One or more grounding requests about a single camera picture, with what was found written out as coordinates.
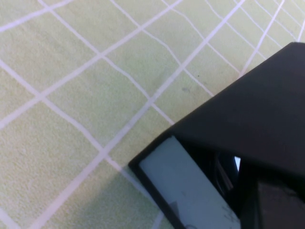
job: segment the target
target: grid pattern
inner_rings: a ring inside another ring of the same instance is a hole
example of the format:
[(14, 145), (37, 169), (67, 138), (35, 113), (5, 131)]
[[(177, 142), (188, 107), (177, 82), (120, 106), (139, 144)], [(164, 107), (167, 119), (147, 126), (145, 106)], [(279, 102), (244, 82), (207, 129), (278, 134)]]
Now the grid pattern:
[(127, 163), (292, 41), (303, 0), (0, 9), (0, 228), (171, 228)]

